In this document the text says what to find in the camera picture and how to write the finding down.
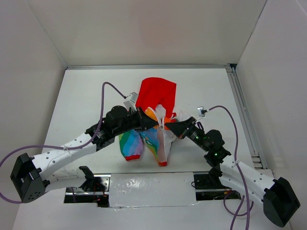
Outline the rainbow red white jacket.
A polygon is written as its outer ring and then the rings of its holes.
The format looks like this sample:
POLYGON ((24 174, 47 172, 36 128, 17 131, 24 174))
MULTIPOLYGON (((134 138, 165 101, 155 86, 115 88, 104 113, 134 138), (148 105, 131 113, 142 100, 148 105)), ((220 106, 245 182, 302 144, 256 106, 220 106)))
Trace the rainbow red white jacket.
POLYGON ((141 82, 136 108, 140 107, 159 125, 143 132, 130 130, 119 135, 120 152, 126 161, 139 159, 144 147, 147 147, 159 166, 167 166, 176 136, 165 127, 165 123, 183 120, 182 111, 175 109, 176 90, 176 83, 158 77, 146 78, 141 82))

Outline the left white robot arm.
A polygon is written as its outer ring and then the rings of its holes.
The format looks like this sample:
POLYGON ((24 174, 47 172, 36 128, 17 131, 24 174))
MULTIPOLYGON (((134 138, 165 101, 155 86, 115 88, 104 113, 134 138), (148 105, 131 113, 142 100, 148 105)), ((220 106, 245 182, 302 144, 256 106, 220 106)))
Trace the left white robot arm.
POLYGON ((127 131, 146 131, 157 125, 158 122, 139 107, 132 111, 114 106, 98 124, 59 149, 51 147, 48 152, 33 157, 27 153, 20 155, 10 175, 11 181, 22 203, 32 202, 50 190, 63 187, 79 187, 84 191, 99 187, 104 190, 101 179, 87 166, 70 171, 64 167, 109 146, 116 136, 127 131))

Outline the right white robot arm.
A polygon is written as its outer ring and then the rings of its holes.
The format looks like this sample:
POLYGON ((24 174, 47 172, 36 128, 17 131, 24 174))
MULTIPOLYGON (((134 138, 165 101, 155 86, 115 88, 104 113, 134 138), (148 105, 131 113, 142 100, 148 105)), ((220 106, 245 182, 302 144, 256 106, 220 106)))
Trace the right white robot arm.
POLYGON ((170 122, 165 126, 179 139, 188 137, 206 152, 204 158, 211 166, 209 182, 219 188, 222 185, 245 195, 263 209, 269 221, 283 228, 300 208, 300 202, 290 183, 280 177, 262 174, 244 164, 227 151, 220 131, 212 129, 204 132, 196 125, 196 119, 190 117, 182 122, 170 122))

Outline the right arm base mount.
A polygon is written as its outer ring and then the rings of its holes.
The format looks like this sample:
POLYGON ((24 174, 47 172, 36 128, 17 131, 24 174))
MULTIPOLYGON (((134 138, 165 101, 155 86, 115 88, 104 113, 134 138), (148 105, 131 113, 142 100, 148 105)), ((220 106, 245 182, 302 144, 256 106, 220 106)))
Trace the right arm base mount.
POLYGON ((197 201, 241 199, 237 191, 223 186, 218 179, 212 179, 208 173, 195 173, 191 186, 195 188, 197 201))

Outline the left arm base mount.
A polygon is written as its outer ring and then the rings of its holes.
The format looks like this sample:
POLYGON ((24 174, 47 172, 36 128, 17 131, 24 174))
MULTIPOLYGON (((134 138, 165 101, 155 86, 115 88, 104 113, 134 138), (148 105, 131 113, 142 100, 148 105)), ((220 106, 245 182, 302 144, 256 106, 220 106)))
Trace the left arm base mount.
POLYGON ((67 187, 64 204, 97 204, 109 207, 111 174, 95 174, 93 182, 84 182, 78 187, 67 187))

